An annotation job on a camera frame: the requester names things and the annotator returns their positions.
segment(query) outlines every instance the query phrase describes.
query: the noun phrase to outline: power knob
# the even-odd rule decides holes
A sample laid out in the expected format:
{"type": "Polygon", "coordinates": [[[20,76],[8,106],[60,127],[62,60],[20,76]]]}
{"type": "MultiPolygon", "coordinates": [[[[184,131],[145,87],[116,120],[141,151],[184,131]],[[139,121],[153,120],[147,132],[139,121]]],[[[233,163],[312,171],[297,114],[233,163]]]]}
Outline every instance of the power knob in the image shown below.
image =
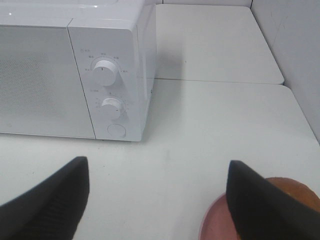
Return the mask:
{"type": "Polygon", "coordinates": [[[111,120],[120,118],[121,114],[125,112],[125,104],[113,97],[103,100],[102,107],[111,120]]]}
{"type": "Polygon", "coordinates": [[[118,68],[108,60],[98,61],[93,68],[93,80],[101,86],[111,86],[117,79],[118,68]]]}

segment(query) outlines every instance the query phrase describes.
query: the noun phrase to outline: white table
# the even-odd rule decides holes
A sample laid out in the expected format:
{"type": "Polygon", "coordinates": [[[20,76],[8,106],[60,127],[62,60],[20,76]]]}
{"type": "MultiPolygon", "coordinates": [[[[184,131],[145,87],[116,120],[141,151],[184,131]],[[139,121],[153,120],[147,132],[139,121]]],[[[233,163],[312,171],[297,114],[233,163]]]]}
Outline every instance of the white table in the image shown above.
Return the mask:
{"type": "Polygon", "coordinates": [[[159,79],[282,84],[248,7],[156,6],[159,79]]]}
{"type": "Polygon", "coordinates": [[[156,80],[142,142],[0,134],[0,204],[75,156],[90,174],[76,240],[196,240],[230,160],[320,195],[319,144],[282,85],[156,80]]]}

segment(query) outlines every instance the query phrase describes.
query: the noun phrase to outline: white microwave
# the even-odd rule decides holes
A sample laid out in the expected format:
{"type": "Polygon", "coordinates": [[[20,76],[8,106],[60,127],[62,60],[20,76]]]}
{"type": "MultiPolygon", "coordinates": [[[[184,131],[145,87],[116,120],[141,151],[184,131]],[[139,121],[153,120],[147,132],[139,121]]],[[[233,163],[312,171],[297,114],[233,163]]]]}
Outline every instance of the white microwave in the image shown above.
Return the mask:
{"type": "Polygon", "coordinates": [[[0,133],[140,141],[155,0],[0,0],[0,133]]]}

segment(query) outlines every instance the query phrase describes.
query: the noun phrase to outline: plate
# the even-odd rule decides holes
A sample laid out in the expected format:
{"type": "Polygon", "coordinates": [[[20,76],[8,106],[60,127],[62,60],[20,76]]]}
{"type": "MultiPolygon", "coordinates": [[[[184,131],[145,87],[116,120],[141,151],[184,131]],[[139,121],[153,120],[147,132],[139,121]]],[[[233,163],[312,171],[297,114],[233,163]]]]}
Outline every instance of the plate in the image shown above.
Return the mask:
{"type": "Polygon", "coordinates": [[[207,210],[201,223],[198,240],[237,240],[226,194],[217,198],[207,210]]]}

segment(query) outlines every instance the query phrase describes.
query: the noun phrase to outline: microwave door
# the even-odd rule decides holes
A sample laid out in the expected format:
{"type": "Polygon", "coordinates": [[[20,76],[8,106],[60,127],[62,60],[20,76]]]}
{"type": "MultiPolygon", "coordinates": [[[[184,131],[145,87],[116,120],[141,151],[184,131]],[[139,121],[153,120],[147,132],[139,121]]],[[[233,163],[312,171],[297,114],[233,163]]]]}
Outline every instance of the microwave door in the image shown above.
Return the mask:
{"type": "Polygon", "coordinates": [[[95,138],[69,22],[0,21],[0,133],[95,138]]]}

